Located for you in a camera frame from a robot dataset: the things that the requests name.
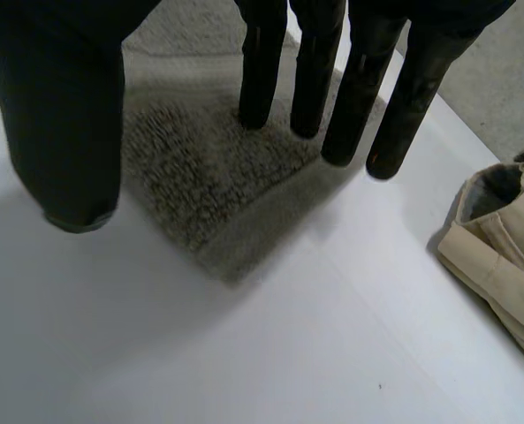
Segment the small rug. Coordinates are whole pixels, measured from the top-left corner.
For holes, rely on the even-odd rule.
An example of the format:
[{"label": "small rug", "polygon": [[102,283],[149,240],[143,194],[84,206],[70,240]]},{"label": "small rug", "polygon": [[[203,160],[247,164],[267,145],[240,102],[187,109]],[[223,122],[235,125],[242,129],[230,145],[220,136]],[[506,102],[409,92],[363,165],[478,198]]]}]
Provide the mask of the small rug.
[{"label": "small rug", "polygon": [[[253,132],[239,125],[245,31],[232,0],[165,0],[125,43],[129,186],[171,239],[230,283],[267,258],[363,162],[335,170],[320,161],[340,74],[319,135],[291,133],[291,38],[269,122]],[[382,107],[374,108],[370,131]],[[370,142],[364,135],[362,144]]]}]

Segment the beige jacket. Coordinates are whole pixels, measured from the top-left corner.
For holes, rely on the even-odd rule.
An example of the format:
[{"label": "beige jacket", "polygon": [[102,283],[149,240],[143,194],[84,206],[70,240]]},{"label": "beige jacket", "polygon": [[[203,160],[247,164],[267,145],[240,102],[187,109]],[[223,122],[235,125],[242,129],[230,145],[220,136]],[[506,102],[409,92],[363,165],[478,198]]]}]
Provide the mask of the beige jacket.
[{"label": "beige jacket", "polygon": [[524,153],[467,181],[438,251],[524,349]]}]

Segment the white floor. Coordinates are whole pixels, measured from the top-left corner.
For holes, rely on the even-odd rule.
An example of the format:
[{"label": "white floor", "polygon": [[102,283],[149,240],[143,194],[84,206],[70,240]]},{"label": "white floor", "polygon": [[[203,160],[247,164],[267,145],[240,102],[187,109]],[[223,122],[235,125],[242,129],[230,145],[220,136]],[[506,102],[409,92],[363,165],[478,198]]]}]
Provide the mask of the white floor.
[{"label": "white floor", "polygon": [[233,291],[127,195],[48,226],[0,123],[0,423],[524,423],[524,355],[427,248],[494,162],[437,98],[395,179],[360,173]]}]

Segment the fluffy mat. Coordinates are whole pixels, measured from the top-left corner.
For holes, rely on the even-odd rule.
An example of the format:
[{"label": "fluffy mat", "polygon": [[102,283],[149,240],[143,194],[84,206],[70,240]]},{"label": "fluffy mat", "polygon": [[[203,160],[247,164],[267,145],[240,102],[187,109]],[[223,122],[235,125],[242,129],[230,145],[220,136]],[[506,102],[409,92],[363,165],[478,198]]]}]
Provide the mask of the fluffy mat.
[{"label": "fluffy mat", "polygon": [[[257,132],[241,128],[244,33],[232,0],[165,0],[125,43],[129,186],[171,239],[227,282],[265,259],[362,163],[357,157],[350,170],[334,170],[319,159],[338,74],[319,135],[306,141],[289,130],[290,38],[268,124]],[[370,141],[365,135],[362,144]]]}]

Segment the gray carpet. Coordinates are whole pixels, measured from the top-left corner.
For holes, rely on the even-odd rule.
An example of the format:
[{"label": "gray carpet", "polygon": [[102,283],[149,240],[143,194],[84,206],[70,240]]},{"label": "gray carpet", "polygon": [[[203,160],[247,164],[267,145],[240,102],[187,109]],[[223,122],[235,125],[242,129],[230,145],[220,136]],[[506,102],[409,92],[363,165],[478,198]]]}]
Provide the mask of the gray carpet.
[{"label": "gray carpet", "polygon": [[351,169],[334,170],[320,161],[340,75],[319,135],[306,141],[290,132],[296,48],[289,38],[270,121],[258,132],[241,128],[244,33],[232,0],[166,0],[125,43],[129,186],[171,239],[227,282],[266,259],[363,163],[358,157]]}]

